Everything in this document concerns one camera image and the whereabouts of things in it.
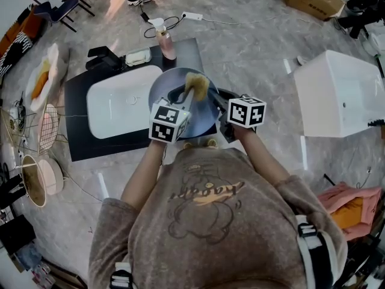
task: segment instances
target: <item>gray bowl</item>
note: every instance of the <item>gray bowl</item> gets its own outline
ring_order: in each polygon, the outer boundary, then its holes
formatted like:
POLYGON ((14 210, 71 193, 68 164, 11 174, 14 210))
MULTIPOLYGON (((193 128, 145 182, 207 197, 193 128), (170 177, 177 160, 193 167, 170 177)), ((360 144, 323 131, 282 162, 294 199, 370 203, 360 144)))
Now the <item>gray bowl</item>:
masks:
MULTIPOLYGON (((149 94, 150 111, 152 109, 152 105, 157 100, 160 98, 167 99, 167 95, 171 90, 185 84, 186 74, 188 72, 200 73, 206 76, 198 70, 189 69, 187 67, 176 67, 175 69, 165 71, 151 86, 149 94)), ((218 91, 211 80, 209 87, 218 91)), ((209 101, 207 96, 203 101, 192 101, 190 113, 191 118, 189 120, 189 124, 187 125, 187 128, 181 138, 192 138, 204 134, 215 124, 219 116, 218 108, 209 101)))

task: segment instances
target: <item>sponge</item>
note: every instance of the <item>sponge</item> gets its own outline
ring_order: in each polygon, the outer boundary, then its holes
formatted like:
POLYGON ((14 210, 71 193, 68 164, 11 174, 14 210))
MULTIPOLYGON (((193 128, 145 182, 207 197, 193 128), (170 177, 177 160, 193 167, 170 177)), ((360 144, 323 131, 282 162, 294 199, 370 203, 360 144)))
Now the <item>sponge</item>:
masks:
POLYGON ((199 73, 187 73, 185 94, 194 89, 194 99, 196 101, 203 101, 207 95, 209 84, 210 80, 206 76, 199 73))

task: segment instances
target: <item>black countertop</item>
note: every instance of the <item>black countertop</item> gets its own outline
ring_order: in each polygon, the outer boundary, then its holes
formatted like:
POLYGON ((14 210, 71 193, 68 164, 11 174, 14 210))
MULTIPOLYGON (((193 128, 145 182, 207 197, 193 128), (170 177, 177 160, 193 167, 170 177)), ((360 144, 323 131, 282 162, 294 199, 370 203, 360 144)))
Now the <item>black countertop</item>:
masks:
MULTIPOLYGON (((124 63, 121 70, 101 66, 88 70, 65 83, 64 101, 66 108, 66 127, 72 161, 86 160, 129 150, 147 147, 150 143, 149 129, 131 132, 105 139, 94 137, 88 126, 87 92, 95 83, 147 65, 156 65, 163 72, 175 67, 190 67, 203 72, 196 39, 174 42, 177 58, 170 61, 163 57, 159 46, 151 47, 150 62, 129 67, 124 63)), ((215 125, 204 135, 215 134, 215 125)))

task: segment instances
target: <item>soap dish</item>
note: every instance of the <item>soap dish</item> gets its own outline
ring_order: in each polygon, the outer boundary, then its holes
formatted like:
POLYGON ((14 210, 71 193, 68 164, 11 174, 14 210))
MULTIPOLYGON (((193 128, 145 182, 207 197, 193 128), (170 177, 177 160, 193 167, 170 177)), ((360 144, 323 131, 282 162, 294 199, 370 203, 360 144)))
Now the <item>soap dish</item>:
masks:
POLYGON ((151 50, 149 47, 135 49, 126 54, 126 64, 134 66, 138 64, 147 63, 151 60, 151 50))

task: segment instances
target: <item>fiducial marker cube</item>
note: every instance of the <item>fiducial marker cube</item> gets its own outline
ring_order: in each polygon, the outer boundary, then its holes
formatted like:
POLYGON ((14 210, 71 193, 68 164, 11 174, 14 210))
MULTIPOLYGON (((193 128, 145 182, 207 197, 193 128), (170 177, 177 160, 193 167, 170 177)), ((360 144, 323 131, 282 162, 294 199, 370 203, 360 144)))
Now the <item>fiducial marker cube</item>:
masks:
POLYGON ((169 105, 153 104, 149 138, 174 143, 187 127, 190 113, 169 105))
POLYGON ((229 99, 227 121, 244 128, 263 124, 266 103, 258 98, 229 99))

